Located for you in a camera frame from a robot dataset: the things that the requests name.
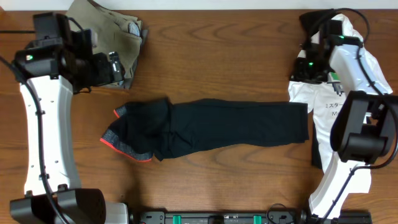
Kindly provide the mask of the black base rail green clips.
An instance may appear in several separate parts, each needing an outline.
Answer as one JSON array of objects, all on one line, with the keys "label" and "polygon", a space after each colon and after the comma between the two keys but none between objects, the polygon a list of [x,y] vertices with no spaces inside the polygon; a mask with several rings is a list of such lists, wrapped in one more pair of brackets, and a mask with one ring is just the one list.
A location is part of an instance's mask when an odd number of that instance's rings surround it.
[{"label": "black base rail green clips", "polygon": [[296,215],[293,210],[272,210],[266,213],[165,213],[145,212],[131,217],[138,224],[301,224],[317,223],[318,218],[305,212]]}]

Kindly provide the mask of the folded khaki pants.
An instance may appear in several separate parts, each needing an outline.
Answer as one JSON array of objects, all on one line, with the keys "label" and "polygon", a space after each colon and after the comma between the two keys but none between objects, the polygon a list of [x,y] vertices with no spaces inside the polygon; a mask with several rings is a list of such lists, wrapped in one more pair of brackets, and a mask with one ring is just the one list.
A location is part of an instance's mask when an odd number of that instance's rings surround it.
[{"label": "folded khaki pants", "polygon": [[141,47],[145,42],[142,21],[88,0],[74,0],[66,15],[74,18],[82,28],[95,31],[97,34],[93,49],[95,54],[118,53],[126,72],[123,81],[114,82],[111,86],[129,89],[134,79]]}]

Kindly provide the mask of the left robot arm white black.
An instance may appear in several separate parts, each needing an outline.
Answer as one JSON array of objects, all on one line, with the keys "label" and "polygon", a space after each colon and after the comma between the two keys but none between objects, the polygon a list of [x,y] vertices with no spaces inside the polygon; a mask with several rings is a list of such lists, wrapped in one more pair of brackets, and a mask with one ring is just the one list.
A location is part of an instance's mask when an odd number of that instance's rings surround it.
[{"label": "left robot arm white black", "polygon": [[94,54],[95,32],[71,30],[71,17],[48,12],[33,22],[35,39],[9,64],[20,84],[29,144],[24,196],[10,202],[11,217],[19,223],[128,223],[126,204],[81,186],[70,121],[74,95],[123,80],[119,56]]}]

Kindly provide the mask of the black garment under t-shirt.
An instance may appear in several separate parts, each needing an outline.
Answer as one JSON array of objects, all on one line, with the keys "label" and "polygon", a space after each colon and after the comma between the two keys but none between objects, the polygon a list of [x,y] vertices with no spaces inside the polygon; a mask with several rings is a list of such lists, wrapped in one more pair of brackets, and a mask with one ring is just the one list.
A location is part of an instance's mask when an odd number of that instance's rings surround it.
[{"label": "black garment under t-shirt", "polygon": [[338,101],[340,97],[327,82],[301,84],[303,86],[299,98],[308,103],[308,110],[313,113],[312,165],[326,170],[333,154],[330,147],[330,131],[335,121],[331,109],[326,105],[328,100]]}]

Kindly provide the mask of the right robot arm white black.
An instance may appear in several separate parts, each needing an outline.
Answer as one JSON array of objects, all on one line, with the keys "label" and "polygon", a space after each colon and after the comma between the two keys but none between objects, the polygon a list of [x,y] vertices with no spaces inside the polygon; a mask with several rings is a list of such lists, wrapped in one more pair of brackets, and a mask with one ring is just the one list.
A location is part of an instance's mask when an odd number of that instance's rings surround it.
[{"label": "right robot arm white black", "polygon": [[302,223],[340,223],[350,194],[366,194],[380,157],[397,155],[397,97],[365,37],[349,19],[301,18],[305,42],[288,92],[313,115],[314,149],[323,178],[310,195]]}]

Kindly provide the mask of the black leggings red waistband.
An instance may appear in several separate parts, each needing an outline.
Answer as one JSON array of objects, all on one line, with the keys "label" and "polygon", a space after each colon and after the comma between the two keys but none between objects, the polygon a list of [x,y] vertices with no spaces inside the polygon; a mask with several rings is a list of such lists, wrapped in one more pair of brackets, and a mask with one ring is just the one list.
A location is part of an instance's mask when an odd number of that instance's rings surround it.
[{"label": "black leggings red waistband", "polygon": [[168,98],[128,102],[101,137],[136,161],[174,159],[236,144],[261,147],[303,143],[307,105],[202,99],[173,104]]}]

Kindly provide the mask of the grey folded garment under khaki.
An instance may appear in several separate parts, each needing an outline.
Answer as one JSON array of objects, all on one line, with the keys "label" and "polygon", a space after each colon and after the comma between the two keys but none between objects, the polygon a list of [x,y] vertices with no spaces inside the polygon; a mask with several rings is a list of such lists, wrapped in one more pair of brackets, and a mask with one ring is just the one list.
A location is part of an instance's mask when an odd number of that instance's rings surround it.
[{"label": "grey folded garment under khaki", "polygon": [[118,47],[120,61],[125,69],[124,80],[119,84],[123,89],[130,89],[134,80],[140,52],[145,44],[147,30],[142,30],[141,21],[126,21],[119,26],[114,40]]}]

